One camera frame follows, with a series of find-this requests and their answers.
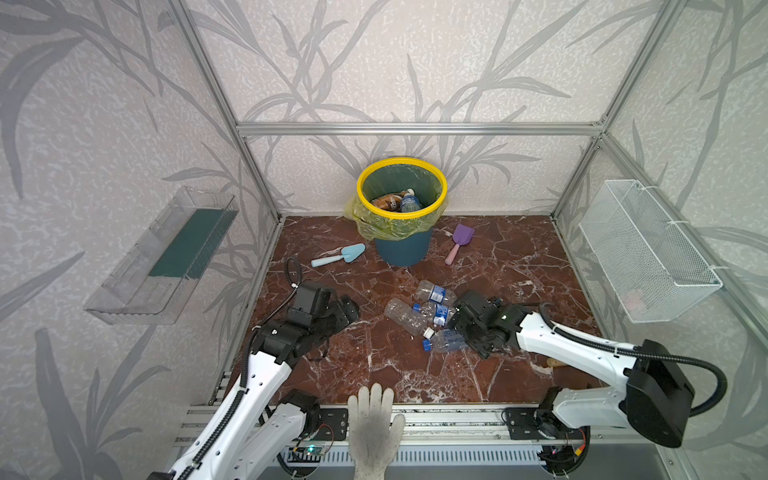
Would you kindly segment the brown tea bottle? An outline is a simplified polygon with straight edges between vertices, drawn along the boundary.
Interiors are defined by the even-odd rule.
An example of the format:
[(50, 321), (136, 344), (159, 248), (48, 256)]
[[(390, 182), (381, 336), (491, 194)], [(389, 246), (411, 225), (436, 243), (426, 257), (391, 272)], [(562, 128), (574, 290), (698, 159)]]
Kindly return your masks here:
[(403, 196), (404, 192), (389, 193), (371, 200), (370, 203), (383, 211), (399, 212), (401, 210)]

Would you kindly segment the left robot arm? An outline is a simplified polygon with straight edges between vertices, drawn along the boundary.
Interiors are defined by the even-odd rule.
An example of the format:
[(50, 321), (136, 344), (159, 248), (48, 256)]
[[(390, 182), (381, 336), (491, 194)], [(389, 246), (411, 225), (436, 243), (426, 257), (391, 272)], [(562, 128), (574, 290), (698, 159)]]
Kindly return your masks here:
[(256, 479), (291, 443), (323, 428), (316, 397), (291, 391), (272, 413), (270, 400), (293, 366), (314, 347), (359, 320), (359, 307), (347, 295), (331, 302), (307, 326), (284, 322), (254, 338), (238, 384), (212, 419), (167, 472), (151, 479)]

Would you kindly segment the small clear bottle blue label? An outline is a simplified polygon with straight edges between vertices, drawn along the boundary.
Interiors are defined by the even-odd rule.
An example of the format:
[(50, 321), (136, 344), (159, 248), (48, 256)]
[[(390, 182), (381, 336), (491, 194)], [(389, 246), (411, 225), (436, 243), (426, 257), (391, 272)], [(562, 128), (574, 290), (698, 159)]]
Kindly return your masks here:
[(431, 281), (421, 280), (416, 289), (415, 300), (420, 304), (433, 302), (452, 307), (457, 300), (457, 295), (452, 290), (436, 285)]

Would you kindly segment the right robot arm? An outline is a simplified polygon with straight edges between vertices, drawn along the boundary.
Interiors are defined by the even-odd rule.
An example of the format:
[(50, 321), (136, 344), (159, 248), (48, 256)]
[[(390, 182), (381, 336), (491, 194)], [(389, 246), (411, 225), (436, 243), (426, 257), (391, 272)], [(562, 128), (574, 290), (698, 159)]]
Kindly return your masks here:
[(550, 388), (533, 414), (542, 436), (610, 427), (678, 448), (689, 419), (724, 399), (728, 380), (718, 366), (673, 355), (652, 340), (633, 345), (589, 335), (555, 322), (551, 306), (504, 304), (471, 293), (447, 322), (482, 358), (515, 349), (550, 357), (601, 381), (598, 388)]

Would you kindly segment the clear ribbed bottle white cap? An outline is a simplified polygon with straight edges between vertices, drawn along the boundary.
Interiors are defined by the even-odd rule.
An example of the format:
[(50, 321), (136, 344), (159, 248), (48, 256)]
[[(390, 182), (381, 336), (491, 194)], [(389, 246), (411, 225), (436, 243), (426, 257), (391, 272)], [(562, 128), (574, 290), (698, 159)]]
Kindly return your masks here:
[(387, 303), (384, 314), (414, 337), (430, 340), (435, 334), (430, 321), (424, 315), (398, 298), (393, 298)]

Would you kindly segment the clear bottle blue label white cap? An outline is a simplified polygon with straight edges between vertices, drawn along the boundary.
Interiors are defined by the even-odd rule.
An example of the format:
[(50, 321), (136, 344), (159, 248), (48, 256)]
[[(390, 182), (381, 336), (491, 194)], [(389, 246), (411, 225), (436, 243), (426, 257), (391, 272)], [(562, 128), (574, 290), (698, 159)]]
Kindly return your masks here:
[(422, 209), (422, 204), (419, 201), (418, 197), (415, 195), (415, 192), (412, 189), (408, 189), (403, 192), (401, 203), (400, 203), (400, 212), (401, 213), (412, 213), (416, 212)]

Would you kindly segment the crushed clear bottle blue label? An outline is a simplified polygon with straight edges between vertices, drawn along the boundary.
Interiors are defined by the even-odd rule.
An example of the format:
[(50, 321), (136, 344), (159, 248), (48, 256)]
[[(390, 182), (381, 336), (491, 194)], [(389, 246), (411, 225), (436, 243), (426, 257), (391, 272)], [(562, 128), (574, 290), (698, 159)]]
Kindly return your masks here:
[(432, 301), (414, 304), (413, 310), (421, 315), (429, 324), (437, 327), (445, 327), (456, 313), (455, 307), (449, 307)]

